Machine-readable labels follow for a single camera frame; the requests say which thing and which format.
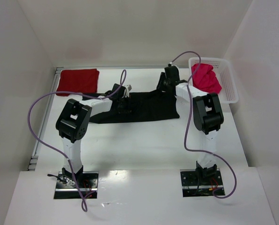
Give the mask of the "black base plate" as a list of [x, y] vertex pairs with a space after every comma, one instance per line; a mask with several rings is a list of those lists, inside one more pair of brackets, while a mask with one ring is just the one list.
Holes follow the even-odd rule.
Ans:
[[181, 170], [183, 197], [225, 196], [221, 173], [215, 167]]
[[[97, 198], [98, 175], [99, 174], [97, 172], [84, 172], [83, 175], [77, 180], [82, 195], [87, 199]], [[53, 199], [65, 200], [80, 198], [81, 197], [76, 188], [74, 180], [64, 176], [62, 172], [59, 172]]]

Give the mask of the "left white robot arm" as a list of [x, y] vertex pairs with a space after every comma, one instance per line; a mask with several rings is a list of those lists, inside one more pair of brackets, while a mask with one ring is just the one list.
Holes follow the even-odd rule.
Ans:
[[64, 177], [77, 184], [82, 182], [81, 139], [86, 134], [90, 118], [111, 110], [129, 113], [131, 89], [131, 85], [114, 84], [113, 89], [104, 94], [87, 96], [89, 102], [85, 105], [72, 98], [67, 101], [56, 122], [66, 155], [62, 168]]

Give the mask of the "white plastic basket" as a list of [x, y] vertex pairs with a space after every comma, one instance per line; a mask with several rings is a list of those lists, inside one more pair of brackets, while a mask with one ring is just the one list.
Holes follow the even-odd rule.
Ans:
[[192, 74], [195, 74], [200, 64], [210, 64], [213, 66], [213, 71], [216, 73], [216, 77], [222, 87], [222, 90], [218, 94], [220, 102], [223, 104], [236, 103], [239, 99], [235, 81], [232, 74], [231, 64], [224, 59], [219, 58], [207, 58], [192, 57], [189, 59], [189, 68]]

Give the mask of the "folded red t-shirt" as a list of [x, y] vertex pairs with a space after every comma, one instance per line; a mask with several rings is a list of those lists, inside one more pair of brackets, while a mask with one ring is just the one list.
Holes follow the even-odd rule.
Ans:
[[99, 74], [97, 69], [63, 70], [57, 92], [96, 93]]

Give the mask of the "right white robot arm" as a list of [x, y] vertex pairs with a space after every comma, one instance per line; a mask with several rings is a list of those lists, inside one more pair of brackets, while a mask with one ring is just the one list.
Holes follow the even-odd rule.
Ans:
[[175, 65], [169, 64], [161, 73], [157, 89], [174, 94], [190, 103], [190, 113], [186, 134], [188, 133], [191, 120], [195, 128], [203, 135], [203, 147], [199, 152], [199, 158], [196, 161], [196, 179], [197, 184], [209, 181], [215, 176], [217, 171], [215, 153], [218, 131], [224, 117], [220, 105], [219, 97], [216, 93], [206, 93], [201, 91], [186, 80], [181, 80], [179, 69]]

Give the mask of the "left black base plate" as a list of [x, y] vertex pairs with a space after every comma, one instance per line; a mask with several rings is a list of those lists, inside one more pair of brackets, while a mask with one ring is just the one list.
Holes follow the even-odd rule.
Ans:
[[[97, 172], [84, 172], [83, 175], [77, 180], [82, 195], [87, 199], [97, 198], [98, 175], [99, 174]], [[80, 198], [81, 197], [76, 188], [74, 180], [64, 176], [62, 172], [59, 172], [53, 199], [65, 200]]]

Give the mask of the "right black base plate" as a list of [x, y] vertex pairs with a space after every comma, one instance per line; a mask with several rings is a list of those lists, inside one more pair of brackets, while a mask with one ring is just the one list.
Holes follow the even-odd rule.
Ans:
[[225, 196], [221, 173], [215, 167], [181, 170], [183, 197]]

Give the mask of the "black t-shirt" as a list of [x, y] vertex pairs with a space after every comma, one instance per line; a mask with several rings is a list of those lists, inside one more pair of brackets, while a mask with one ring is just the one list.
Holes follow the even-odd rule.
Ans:
[[132, 92], [129, 98], [132, 109], [130, 114], [119, 114], [117, 112], [119, 99], [114, 99], [108, 112], [91, 116], [89, 122], [95, 124], [132, 123], [180, 118], [176, 110], [176, 97], [173, 94], [154, 90]]

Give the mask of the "pink t-shirt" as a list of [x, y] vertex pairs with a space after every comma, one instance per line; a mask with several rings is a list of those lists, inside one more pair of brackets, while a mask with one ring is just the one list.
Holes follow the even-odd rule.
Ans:
[[222, 87], [210, 64], [201, 63], [197, 72], [192, 76], [193, 86], [201, 91], [219, 94]]

